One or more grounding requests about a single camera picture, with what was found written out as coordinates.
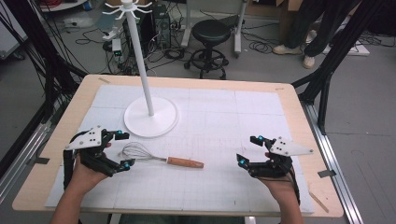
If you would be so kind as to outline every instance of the whisk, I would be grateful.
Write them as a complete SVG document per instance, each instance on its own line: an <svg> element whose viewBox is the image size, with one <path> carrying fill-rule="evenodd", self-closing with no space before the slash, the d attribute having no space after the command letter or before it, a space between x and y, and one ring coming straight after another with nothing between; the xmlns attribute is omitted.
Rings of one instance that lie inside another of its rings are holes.
<svg viewBox="0 0 396 224"><path fill-rule="evenodd" d="M200 161L192 161L175 157L161 158L152 155L148 149L138 142L130 142L120 152L125 159L135 159L137 161L158 160L165 161L168 164L177 166L186 166L192 168L204 168L204 164Z"/></svg>

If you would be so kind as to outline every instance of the white shoe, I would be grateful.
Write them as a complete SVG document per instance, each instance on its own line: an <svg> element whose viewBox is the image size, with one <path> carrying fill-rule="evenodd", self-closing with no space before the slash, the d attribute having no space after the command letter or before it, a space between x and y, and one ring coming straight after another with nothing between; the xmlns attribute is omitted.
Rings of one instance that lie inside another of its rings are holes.
<svg viewBox="0 0 396 224"><path fill-rule="evenodd" d="M275 54L301 54L302 53L300 48L289 49L289 48L285 47L284 45L279 45L277 47L274 47L273 52Z"/></svg>
<svg viewBox="0 0 396 224"><path fill-rule="evenodd" d="M303 62L303 67L306 69L311 69L314 67L315 64L315 58L314 57L308 57L305 55L304 62Z"/></svg>

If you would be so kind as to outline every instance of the table leg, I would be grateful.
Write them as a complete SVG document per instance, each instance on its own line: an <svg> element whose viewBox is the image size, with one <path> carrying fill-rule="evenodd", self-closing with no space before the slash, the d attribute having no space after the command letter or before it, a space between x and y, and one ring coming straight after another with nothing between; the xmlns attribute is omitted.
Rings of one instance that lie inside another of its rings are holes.
<svg viewBox="0 0 396 224"><path fill-rule="evenodd" d="M239 13L239 21L238 27L236 28L235 32L235 41L234 41L234 52L235 56L238 57L239 54L242 52L241 50L241 30L242 30L242 22L244 21L245 11L247 8L248 0L242 0L241 11Z"/></svg>
<svg viewBox="0 0 396 224"><path fill-rule="evenodd" d="M191 34L191 3L190 0L186 1L186 29L184 30L183 39L181 41L181 47L185 49L189 45L189 39Z"/></svg>

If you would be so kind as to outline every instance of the human arm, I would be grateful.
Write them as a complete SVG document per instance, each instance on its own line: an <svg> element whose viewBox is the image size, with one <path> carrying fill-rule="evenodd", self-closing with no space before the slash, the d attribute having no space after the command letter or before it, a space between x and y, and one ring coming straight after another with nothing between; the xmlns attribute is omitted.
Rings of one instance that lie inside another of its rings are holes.
<svg viewBox="0 0 396 224"><path fill-rule="evenodd" d="M79 155L72 179L55 209L50 224L76 224L84 195L107 176L81 164Z"/></svg>
<svg viewBox="0 0 396 224"><path fill-rule="evenodd" d="M280 208L280 224L302 224L303 216L297 201L291 174L280 178L259 178L270 190Z"/></svg>

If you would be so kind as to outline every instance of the laboratory floor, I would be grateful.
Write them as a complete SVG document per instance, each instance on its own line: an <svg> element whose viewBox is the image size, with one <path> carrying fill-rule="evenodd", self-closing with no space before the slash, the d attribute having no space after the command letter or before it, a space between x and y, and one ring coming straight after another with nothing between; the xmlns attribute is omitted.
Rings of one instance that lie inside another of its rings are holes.
<svg viewBox="0 0 396 224"><path fill-rule="evenodd" d="M315 67L307 70L302 66L303 55L275 55L271 49L265 49L268 46L255 45L247 40L257 40L252 37L255 34L271 39L274 43L271 46L274 46L277 43L277 21L246 17L244 27L247 28L244 32L251 35L242 38L242 53L238 58L233 54L233 36L216 47L230 61L225 67L230 81L291 83L313 73L326 57L324 54L317 56ZM84 38L83 33L90 39L101 41L103 34L92 30L94 27L61 32L65 45L89 73L109 73L103 43L76 43L77 39ZM383 45L394 45L393 37L379 38L383 40ZM264 52L258 52L252 46ZM183 63L190 57L188 52L201 47L201 43L191 38L184 58L176 61L162 58L163 52L157 50L147 60L148 76L198 78L199 71L194 67L186 70ZM396 220L396 173L392 167L393 159L396 158L393 145L396 133L396 48L377 44L364 47L369 50L369 56L346 56L332 77L326 131L363 222L390 224ZM113 62L110 62L110 66L112 72L118 72ZM213 71L204 74L204 78L219 79L220 75L220 71ZM0 61L0 99L0 158L3 158L44 102L43 88L29 59L19 61L8 58ZM12 209L13 199L30 169L30 165L25 166L7 197L2 198L2 223L28 221L35 224L50 220L51 213ZM106 214L83 214L81 219L83 223L105 224ZM257 217L256 221L259 224L275 224L278 218ZM346 216L307 217L305 222L344 224L348 220Z"/></svg>

